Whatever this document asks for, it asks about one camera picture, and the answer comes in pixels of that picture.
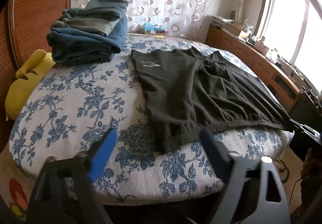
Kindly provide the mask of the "yellow plush toy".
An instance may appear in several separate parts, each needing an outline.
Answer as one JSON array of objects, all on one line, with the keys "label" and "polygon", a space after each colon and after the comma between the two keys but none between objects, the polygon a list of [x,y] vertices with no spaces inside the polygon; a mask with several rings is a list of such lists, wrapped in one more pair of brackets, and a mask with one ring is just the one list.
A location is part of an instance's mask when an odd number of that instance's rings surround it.
[{"label": "yellow plush toy", "polygon": [[16,72],[5,98],[4,108],[11,120],[16,120],[33,90],[55,65],[52,53],[43,49],[35,50]]}]

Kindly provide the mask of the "long wooden cabinet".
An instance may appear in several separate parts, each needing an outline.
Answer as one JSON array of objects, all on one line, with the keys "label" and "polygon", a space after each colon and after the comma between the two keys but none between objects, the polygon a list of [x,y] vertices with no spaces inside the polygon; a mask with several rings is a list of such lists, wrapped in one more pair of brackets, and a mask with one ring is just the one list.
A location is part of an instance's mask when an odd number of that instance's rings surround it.
[{"label": "long wooden cabinet", "polygon": [[246,64],[269,88],[292,119],[312,128],[321,126],[321,108],[317,108],[303,88],[298,88],[261,53],[213,25],[208,28],[205,42],[211,47],[233,53]]}]

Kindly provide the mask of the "blue tissue box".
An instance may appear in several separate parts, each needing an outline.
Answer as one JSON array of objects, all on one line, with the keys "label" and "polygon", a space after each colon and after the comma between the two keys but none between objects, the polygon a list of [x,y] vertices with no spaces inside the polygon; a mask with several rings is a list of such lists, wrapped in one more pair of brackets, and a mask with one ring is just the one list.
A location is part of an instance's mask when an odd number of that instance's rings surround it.
[{"label": "blue tissue box", "polygon": [[144,23],[143,25],[144,34],[154,34],[154,35],[165,35],[165,30],[160,25],[152,25],[151,23]]}]

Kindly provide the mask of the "folded blue jeans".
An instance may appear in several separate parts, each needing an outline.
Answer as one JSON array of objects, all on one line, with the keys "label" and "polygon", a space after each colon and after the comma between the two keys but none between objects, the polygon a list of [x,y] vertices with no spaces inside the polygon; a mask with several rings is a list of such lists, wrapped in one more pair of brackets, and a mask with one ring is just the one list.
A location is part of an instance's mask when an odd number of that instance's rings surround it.
[{"label": "folded blue jeans", "polygon": [[122,50],[127,34],[124,16],[107,36],[73,28],[52,28],[47,43],[54,62],[66,66],[111,62]]}]

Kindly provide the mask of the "bright window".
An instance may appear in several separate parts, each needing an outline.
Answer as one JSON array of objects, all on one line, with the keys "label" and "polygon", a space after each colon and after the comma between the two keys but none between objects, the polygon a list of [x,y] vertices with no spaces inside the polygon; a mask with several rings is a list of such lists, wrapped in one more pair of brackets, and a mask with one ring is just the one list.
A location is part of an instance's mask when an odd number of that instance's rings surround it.
[{"label": "bright window", "polygon": [[321,18],[309,0],[265,0],[257,35],[307,86],[321,91]]}]

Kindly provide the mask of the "blue floral bed cover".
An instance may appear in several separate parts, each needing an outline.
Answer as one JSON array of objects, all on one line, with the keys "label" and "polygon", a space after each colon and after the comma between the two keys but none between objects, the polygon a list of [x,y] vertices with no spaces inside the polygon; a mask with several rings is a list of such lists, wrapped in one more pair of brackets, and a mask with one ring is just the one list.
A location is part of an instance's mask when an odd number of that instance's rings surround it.
[{"label": "blue floral bed cover", "polygon": [[130,59],[133,50],[215,48],[175,38],[128,34],[110,63],[55,66],[35,88],[12,128],[8,150],[24,174],[26,194],[45,159],[72,158],[89,150],[110,128],[117,145],[94,188],[104,204],[182,201],[221,191],[219,180],[195,141],[168,154],[153,151],[145,100]]}]

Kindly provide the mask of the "black pants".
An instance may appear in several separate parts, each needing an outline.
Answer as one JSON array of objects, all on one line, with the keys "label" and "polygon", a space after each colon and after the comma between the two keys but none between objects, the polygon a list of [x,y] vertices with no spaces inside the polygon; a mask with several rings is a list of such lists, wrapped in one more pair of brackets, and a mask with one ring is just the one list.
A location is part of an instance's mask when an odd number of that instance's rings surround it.
[{"label": "black pants", "polygon": [[145,98],[154,147],[164,154],[233,128],[268,126],[291,130],[290,117],[262,81],[218,51],[196,48],[150,53],[131,59]]}]

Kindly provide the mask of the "folded grey-green jeans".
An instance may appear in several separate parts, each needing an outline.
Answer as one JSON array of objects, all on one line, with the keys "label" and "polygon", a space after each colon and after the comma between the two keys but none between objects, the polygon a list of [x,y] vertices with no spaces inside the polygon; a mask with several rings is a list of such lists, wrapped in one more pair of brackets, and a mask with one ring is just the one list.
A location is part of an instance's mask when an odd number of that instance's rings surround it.
[{"label": "folded grey-green jeans", "polygon": [[52,28],[72,28],[84,32],[108,36],[126,17],[127,0],[90,0],[85,8],[62,10],[62,16]]}]

